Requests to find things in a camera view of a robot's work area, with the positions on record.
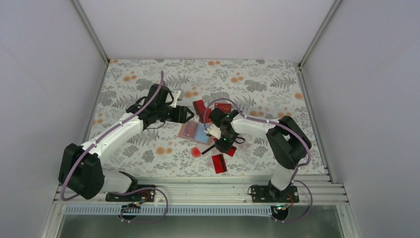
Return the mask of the red VIP card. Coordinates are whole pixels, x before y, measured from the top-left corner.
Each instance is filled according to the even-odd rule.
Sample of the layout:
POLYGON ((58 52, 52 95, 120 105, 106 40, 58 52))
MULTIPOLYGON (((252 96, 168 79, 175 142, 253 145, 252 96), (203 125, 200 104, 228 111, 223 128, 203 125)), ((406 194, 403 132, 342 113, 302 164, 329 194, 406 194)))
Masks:
POLYGON ((224 113, 230 113, 232 110, 232 105, 230 103, 215 103, 215 108, 219 108, 224 113))

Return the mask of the red card pair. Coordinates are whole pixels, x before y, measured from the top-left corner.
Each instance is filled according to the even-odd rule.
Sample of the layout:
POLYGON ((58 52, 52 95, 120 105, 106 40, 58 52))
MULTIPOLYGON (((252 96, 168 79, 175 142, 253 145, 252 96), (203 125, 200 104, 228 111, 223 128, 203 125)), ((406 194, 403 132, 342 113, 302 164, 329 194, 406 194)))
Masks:
POLYGON ((209 119, 211 108, 206 108, 203 100, 197 100, 193 102, 193 107, 195 109, 196 115, 199 117, 199 122, 210 123, 209 119))

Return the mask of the tan leather card holder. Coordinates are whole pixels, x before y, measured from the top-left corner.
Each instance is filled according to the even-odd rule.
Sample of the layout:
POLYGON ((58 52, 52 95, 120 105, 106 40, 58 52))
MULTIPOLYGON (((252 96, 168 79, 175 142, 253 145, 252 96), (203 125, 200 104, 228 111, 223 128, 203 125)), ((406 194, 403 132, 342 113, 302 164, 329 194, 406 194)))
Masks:
POLYGON ((191 138, 186 138, 186 137, 183 137, 181 135, 182 130, 183 130, 185 124, 182 124, 181 129, 180 129, 179 134, 178 134, 178 137, 179 138, 182 138, 182 139, 187 139, 187 140, 190 140, 190 141, 193 141, 193 142, 197 142, 199 144, 210 145, 211 142, 212 142, 211 136, 209 136, 209 135, 207 135, 205 133, 205 128, 204 128, 204 126, 203 126, 202 123, 200 123, 200 122, 197 122, 197 123, 199 125, 197 127, 197 130, 196 130, 196 133, 195 133, 194 138, 192 138, 192 139, 191 138))

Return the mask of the red card black stripe bottom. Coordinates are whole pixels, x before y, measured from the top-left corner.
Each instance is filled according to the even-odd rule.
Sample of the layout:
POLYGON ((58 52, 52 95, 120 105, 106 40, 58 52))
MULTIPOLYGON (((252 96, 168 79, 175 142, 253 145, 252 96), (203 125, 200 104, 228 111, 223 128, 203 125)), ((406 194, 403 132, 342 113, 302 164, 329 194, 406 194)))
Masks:
POLYGON ((227 166, 223 154, 213 155, 211 158, 216 174, 227 172, 227 166))

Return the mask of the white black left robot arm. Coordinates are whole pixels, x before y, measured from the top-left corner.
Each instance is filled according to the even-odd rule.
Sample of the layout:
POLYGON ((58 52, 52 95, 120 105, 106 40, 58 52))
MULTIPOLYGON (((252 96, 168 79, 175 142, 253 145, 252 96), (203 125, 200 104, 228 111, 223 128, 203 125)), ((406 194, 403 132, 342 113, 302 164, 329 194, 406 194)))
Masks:
POLYGON ((177 104, 181 91, 171 91, 163 84, 150 87, 147 96, 130 105, 122 117, 97 137, 81 145, 66 146, 63 152, 58 181, 61 184, 60 198, 66 189, 75 196, 91 199, 97 194, 111 192, 124 200, 133 200, 138 194, 136 179, 126 172, 106 174, 103 160, 112 155, 131 137, 142 133, 150 125, 160 121, 184 124, 194 117, 187 106, 177 104))

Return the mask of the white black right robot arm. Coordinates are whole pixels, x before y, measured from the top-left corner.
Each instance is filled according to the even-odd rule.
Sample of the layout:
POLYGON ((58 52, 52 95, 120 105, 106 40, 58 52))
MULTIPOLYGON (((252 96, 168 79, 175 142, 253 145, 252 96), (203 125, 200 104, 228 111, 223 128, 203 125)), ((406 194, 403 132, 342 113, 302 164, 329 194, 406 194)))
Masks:
POLYGON ((268 183, 268 195, 275 202, 287 196, 287 188, 292 184, 298 168, 311 161, 312 144, 289 116, 270 120, 237 110, 227 114, 216 108, 210 112, 209 119, 212 125, 205 132, 216 138, 215 148, 225 154, 240 134, 266 137, 277 161, 276 170, 268 183))

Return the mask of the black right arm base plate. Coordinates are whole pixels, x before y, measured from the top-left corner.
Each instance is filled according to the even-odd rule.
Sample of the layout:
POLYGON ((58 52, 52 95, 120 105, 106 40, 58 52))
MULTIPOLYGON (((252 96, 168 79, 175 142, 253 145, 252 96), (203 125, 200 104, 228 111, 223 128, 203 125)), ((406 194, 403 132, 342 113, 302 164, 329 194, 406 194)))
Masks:
POLYGON ((298 203, 299 193, 297 187, 289 185, 285 190, 277 190, 268 185, 251 185, 247 193, 251 196, 253 203, 298 203))

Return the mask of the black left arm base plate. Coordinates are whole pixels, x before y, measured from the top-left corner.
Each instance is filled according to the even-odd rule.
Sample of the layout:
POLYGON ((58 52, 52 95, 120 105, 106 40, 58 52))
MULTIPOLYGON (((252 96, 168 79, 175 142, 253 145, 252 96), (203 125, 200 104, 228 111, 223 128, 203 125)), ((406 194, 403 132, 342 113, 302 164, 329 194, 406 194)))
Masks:
POLYGON ((137 184, 130 188, 126 195, 107 193, 107 202, 153 202, 156 193, 156 186, 152 184, 137 184))

